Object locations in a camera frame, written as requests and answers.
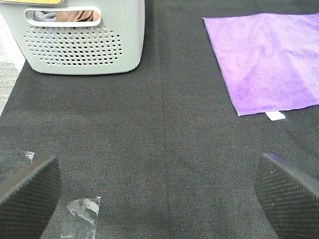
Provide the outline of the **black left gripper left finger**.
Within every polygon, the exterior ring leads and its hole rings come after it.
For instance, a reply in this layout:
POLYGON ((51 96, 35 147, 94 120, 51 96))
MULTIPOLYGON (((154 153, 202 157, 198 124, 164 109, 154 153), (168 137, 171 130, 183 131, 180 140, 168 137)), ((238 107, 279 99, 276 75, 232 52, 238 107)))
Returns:
POLYGON ((0 237, 39 239, 61 195, 58 159, 40 159, 0 184, 0 237))

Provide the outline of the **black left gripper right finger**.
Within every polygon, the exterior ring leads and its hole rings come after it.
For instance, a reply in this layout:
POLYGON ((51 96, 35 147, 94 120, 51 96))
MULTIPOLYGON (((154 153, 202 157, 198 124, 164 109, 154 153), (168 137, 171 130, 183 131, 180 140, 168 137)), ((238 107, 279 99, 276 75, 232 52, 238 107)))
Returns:
POLYGON ((263 154, 255 193, 280 239, 319 237, 319 182, 273 154, 263 154))

